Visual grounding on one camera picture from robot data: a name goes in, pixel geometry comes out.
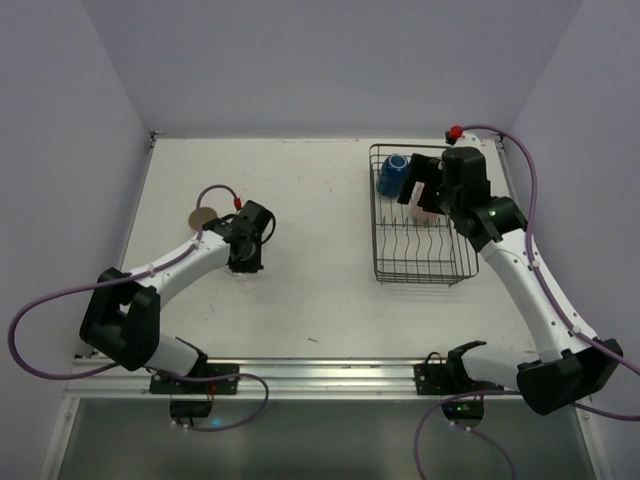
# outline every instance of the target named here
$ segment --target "brown round object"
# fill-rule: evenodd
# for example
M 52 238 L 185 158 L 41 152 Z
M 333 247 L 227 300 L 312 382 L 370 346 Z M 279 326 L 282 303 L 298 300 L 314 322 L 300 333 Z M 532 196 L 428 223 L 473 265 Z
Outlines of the brown round object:
M 211 207 L 200 207 L 199 210 L 200 210 L 200 221 L 202 222 L 202 225 L 204 225 L 207 222 L 210 222 L 211 220 L 218 218 L 218 214 Z M 200 227 L 202 225 L 198 224 L 198 209 L 196 209 L 193 212 L 191 212 L 191 214 L 189 215 L 189 227 L 191 228 L 191 230 L 197 232 L 198 230 L 200 230 Z

